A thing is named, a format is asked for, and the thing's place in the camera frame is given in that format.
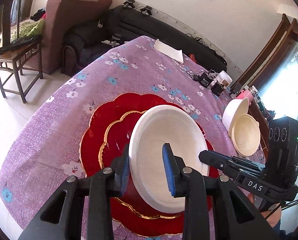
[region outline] white plastic bowl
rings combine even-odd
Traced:
[[[233,125],[231,139],[241,155],[253,155],[260,143],[259,123],[251,115],[243,114]]]
[[[230,138],[233,124],[239,116],[248,113],[248,107],[248,98],[233,99],[226,106],[224,114],[222,115],[222,123],[226,127]]]
[[[209,166],[199,161],[207,144],[196,122],[183,110],[169,105],[155,106],[135,125],[129,145],[130,171],[140,196],[154,209],[164,213],[185,210],[185,198],[174,198],[162,161],[162,146],[170,143],[175,156],[183,158],[201,174],[208,176]]]

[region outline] maroon armchair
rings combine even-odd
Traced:
[[[100,17],[108,10],[112,0],[48,0],[42,40],[42,69],[51,74],[61,66],[62,40],[72,26]],[[37,68],[34,58],[27,62]]]

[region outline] white floor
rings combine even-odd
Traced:
[[[37,72],[23,71],[24,76],[20,76],[23,89],[31,83]],[[0,71],[2,80],[10,73]],[[23,104],[19,95],[7,93],[7,98],[3,98],[0,91],[0,168],[7,155],[9,148],[19,135],[31,116],[59,87],[67,80],[68,76],[59,71],[52,75],[44,73],[44,79],[38,80],[26,96],[27,103]],[[17,90],[15,78],[12,76],[5,84],[4,88]],[[17,225],[12,216],[7,211],[0,198],[0,227],[10,240],[17,240],[22,229]]]

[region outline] purple tablecloth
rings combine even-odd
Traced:
[[[217,152],[237,154],[221,122],[230,101],[228,94],[217,97],[200,86],[186,71],[198,72],[201,66],[185,55],[183,65],[173,61],[153,49],[154,42],[142,36],[110,50],[59,88],[29,120],[0,171],[1,198],[21,228],[26,227],[67,176],[84,177],[79,143],[91,114],[123,93],[154,93],[180,105],[203,127]],[[251,160],[261,159],[262,152],[258,151]],[[142,238],[115,221],[113,228],[116,239]],[[210,231],[214,238],[213,223]]]

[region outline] wall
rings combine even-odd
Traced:
[[[34,0],[31,14],[47,0]],[[292,0],[136,0],[176,18],[220,48],[244,71],[281,21],[280,4]]]

